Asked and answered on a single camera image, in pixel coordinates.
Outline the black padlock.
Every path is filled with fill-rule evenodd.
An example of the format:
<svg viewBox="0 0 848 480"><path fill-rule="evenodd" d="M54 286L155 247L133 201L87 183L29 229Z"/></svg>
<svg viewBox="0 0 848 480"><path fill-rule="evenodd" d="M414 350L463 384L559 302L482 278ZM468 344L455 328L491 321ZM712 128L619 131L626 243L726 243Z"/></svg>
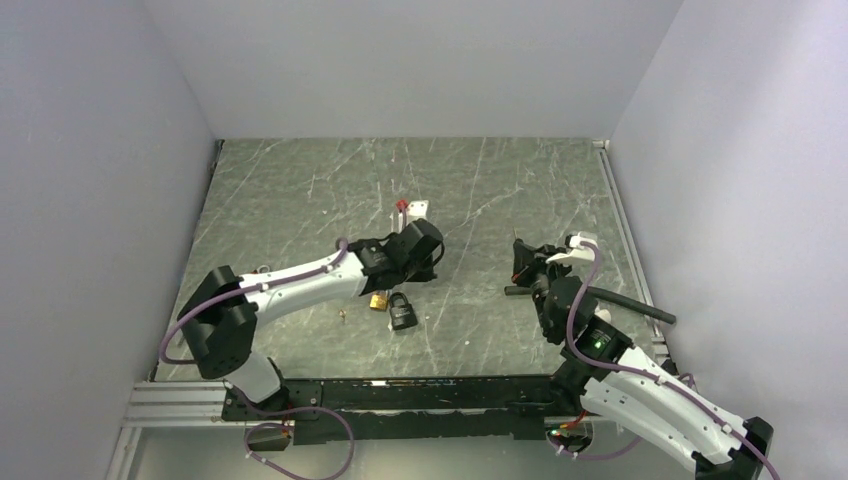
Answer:
<svg viewBox="0 0 848 480"><path fill-rule="evenodd" d="M393 292L388 298L390 316L388 327L393 332L410 329L418 325L418 317L412 303L403 292Z"/></svg>

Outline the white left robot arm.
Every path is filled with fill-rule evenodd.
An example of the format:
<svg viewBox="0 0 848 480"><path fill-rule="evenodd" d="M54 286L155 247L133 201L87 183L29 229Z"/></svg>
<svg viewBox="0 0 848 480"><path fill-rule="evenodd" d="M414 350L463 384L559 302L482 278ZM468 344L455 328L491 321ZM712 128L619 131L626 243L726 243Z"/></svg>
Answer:
<svg viewBox="0 0 848 480"><path fill-rule="evenodd" d="M175 329L190 352L184 362L202 379L236 388L261 419L275 419L289 390L274 361L254 349L261 327L321 303L431 281L443 254L440 230L416 219L382 238L340 237L334 253L282 270L238 275L217 267L178 315Z"/></svg>

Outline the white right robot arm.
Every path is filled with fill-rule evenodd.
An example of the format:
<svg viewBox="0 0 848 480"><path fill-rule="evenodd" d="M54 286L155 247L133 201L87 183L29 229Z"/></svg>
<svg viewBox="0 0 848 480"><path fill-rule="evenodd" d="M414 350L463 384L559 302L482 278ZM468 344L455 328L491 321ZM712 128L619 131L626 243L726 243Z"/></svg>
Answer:
<svg viewBox="0 0 848 480"><path fill-rule="evenodd" d="M767 421L707 400L612 324L590 292L602 263L595 239L579 233L539 247L515 239L512 248L511 281L528 289L543 337L561 349L550 391L557 411L613 420L697 479L778 478Z"/></svg>

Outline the white pipe elbow right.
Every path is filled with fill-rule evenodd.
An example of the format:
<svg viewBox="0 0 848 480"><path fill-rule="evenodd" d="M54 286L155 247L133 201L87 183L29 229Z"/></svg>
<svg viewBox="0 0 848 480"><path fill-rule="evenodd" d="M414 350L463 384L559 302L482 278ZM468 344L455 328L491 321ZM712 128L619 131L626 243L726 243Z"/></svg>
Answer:
<svg viewBox="0 0 848 480"><path fill-rule="evenodd" d="M598 306L595 308L594 316L606 322L607 324L612 323L612 314L610 310L607 308L603 308L602 306Z"/></svg>

